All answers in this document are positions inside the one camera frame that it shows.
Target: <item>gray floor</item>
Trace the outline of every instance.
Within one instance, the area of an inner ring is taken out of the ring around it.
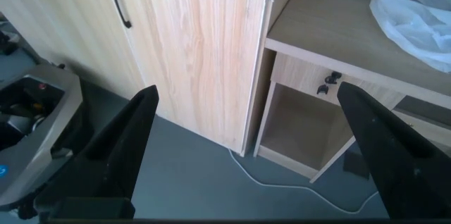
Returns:
[[[98,87],[90,87],[87,94],[94,107],[92,122],[97,132],[126,104],[126,100]],[[263,158],[237,159],[261,182],[308,186],[350,211],[358,209],[376,191],[371,180],[343,172],[342,158],[313,185],[301,175]],[[149,136],[132,202],[136,218],[388,217],[378,195],[359,214],[347,215],[306,190],[257,185],[233,162],[227,149],[158,117]],[[23,221],[0,213],[0,223]]]

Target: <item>white plastic bag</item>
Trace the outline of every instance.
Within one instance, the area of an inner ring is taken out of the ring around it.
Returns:
[[[431,67],[451,71],[451,0],[371,0],[382,31]]]

